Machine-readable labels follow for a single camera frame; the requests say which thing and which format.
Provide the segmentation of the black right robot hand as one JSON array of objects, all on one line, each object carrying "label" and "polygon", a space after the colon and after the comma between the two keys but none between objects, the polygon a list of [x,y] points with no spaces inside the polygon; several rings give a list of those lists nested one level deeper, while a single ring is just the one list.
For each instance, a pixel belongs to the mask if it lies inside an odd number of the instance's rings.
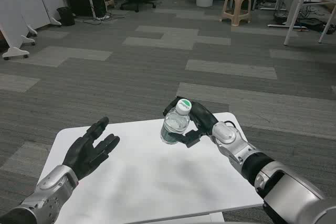
[{"label": "black right robot hand", "polygon": [[160,137],[166,144],[182,143],[191,147],[204,135],[211,136],[218,123],[202,104],[177,96],[163,111]]}]

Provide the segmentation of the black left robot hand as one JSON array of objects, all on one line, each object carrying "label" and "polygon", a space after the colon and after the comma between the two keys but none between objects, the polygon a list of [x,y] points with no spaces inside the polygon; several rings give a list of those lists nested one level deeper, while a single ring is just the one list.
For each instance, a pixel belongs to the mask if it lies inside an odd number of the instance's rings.
[{"label": "black left robot hand", "polygon": [[110,134],[96,146],[93,145],[94,141],[104,132],[108,123],[108,117],[101,118],[89,127],[82,137],[76,139],[69,148],[62,164],[70,167],[78,180],[94,172],[119,144],[120,138],[114,134]]}]

